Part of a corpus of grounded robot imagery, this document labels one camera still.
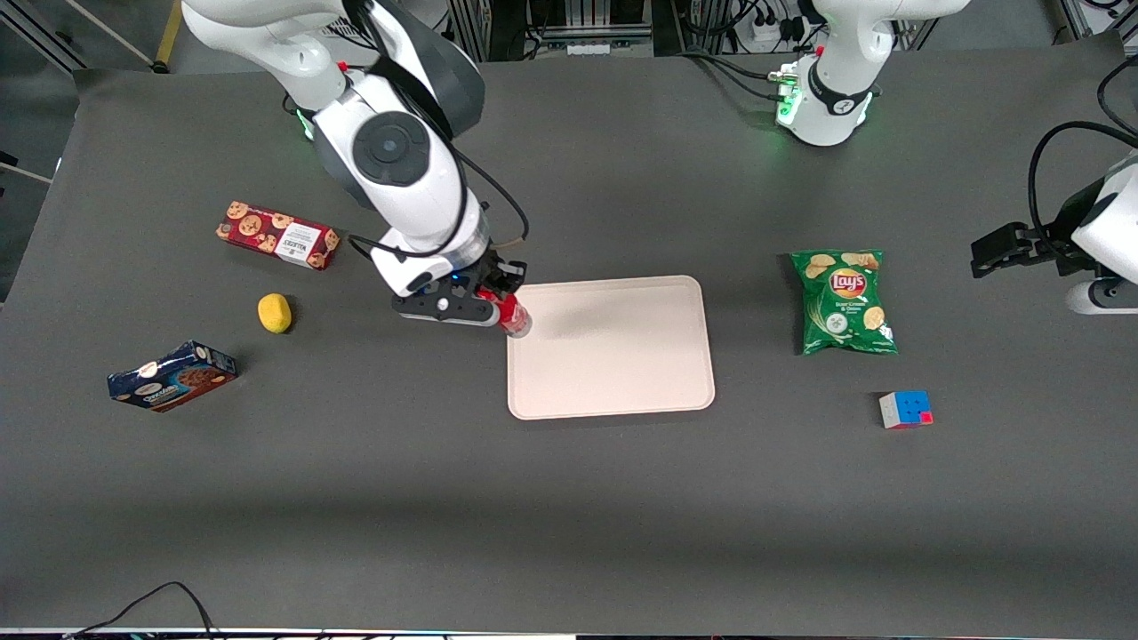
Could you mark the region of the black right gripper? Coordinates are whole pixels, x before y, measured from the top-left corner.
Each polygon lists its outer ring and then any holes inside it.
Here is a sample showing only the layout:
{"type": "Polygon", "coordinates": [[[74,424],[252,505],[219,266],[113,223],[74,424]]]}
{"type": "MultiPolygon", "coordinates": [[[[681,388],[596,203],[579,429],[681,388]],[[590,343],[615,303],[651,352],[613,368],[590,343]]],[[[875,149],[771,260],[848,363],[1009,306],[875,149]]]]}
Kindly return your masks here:
{"type": "Polygon", "coordinates": [[[489,295],[501,303],[517,302],[516,294],[527,278],[523,260],[504,260],[500,256],[483,256],[477,263],[476,293],[489,295]]]}

